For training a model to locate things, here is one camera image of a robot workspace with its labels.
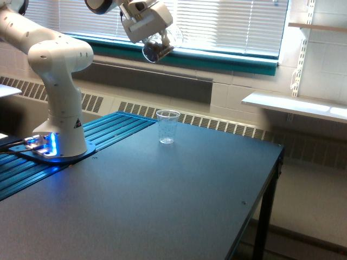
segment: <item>white shelf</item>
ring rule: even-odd
[[[291,114],[347,123],[347,106],[273,93],[253,92],[242,100],[251,105]]]
[[[297,28],[305,28],[305,29],[338,31],[340,33],[347,33],[347,28],[343,28],[343,27],[333,27],[333,26],[305,24],[305,23],[289,23],[288,26],[297,27]]]
[[[3,98],[5,96],[16,95],[19,93],[21,93],[21,91],[18,88],[13,88],[0,84],[0,98]]]

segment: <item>robotic arm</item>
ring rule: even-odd
[[[170,44],[168,27],[174,19],[166,5],[159,0],[85,0],[88,8],[95,14],[105,14],[119,7],[124,30],[132,43],[143,41],[143,54],[150,62],[157,62],[174,47]],[[181,44],[183,36],[177,30],[175,44]]]
[[[87,68],[93,50],[84,42],[42,27],[23,15],[29,0],[1,0],[0,38],[28,55],[32,69],[39,75],[48,95],[48,119],[33,131],[35,142],[27,148],[46,159],[83,155],[87,145],[81,124],[81,92],[71,73]],[[116,6],[121,9],[122,24],[132,42],[143,40],[143,52],[156,62],[173,49],[166,29],[172,24],[167,7],[157,0],[85,0],[96,14]],[[162,42],[151,40],[159,33]]]

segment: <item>window blinds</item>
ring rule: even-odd
[[[182,48],[278,57],[289,0],[164,0]],[[127,41],[119,9],[105,15],[83,0],[30,0],[26,16],[62,33]]]

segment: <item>clear plastic cup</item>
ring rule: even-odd
[[[176,135],[178,118],[181,114],[174,110],[157,111],[159,141],[163,144],[172,144]]]

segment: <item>warning label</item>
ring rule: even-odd
[[[82,126],[81,121],[80,121],[79,118],[77,118],[77,121],[76,121],[76,124],[75,124],[75,127],[74,127],[74,128],[79,128],[79,127],[81,127],[81,126]]]

